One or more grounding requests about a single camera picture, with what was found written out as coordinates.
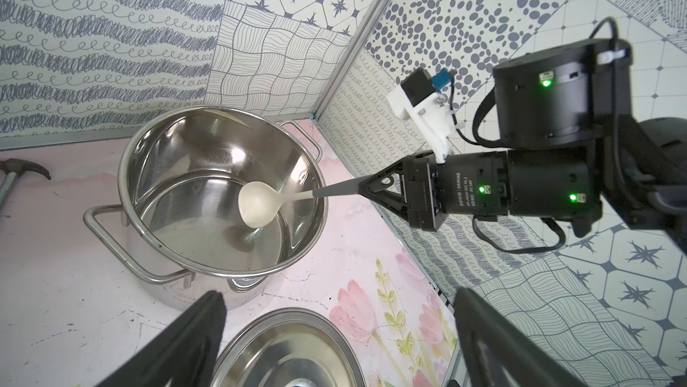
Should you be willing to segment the cream spoon with grey handle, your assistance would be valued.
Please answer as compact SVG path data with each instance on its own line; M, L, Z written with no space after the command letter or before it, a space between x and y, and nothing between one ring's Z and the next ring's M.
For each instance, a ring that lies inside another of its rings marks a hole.
M274 188L265 182L253 181L243 186L239 192L239 213L246 226L259 229L272 222L285 204L325 197L359 195L359 187L366 179L370 179L370 176L309 190L288 185Z

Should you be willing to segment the stainless steel pot lid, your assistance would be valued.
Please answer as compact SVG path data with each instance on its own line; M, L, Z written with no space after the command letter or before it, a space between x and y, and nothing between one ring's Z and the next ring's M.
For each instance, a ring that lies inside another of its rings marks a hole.
M237 333L220 354L213 386L364 386L348 340L327 318L282 308Z

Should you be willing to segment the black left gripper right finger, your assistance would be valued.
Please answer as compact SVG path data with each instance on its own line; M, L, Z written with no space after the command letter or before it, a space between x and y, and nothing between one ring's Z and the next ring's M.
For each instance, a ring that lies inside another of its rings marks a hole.
M582 386L475 291L459 288L454 318L473 386Z

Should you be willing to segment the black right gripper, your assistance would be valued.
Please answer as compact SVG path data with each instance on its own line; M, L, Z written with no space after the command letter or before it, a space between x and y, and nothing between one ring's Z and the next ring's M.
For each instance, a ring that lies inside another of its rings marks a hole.
M492 221L508 214L507 155L408 156L363 178L359 194L413 229L438 231L451 214Z

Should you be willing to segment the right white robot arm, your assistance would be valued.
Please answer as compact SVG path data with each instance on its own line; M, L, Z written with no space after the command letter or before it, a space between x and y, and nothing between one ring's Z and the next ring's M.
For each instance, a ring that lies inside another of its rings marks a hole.
M437 231L451 214L473 226L508 215L538 218L563 247L568 223L582 238L610 204L630 229L664 231L686 245L686 122L633 118L632 48L588 38L497 65L475 112L497 113L499 137L475 134L478 150L454 154L455 73L415 70L389 95L429 150L364 178L358 193L411 227Z

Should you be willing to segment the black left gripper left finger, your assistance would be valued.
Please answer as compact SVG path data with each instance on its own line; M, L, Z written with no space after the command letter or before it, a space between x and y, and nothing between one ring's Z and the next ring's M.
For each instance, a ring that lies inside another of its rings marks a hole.
M223 295L209 291L101 386L209 386L225 328Z

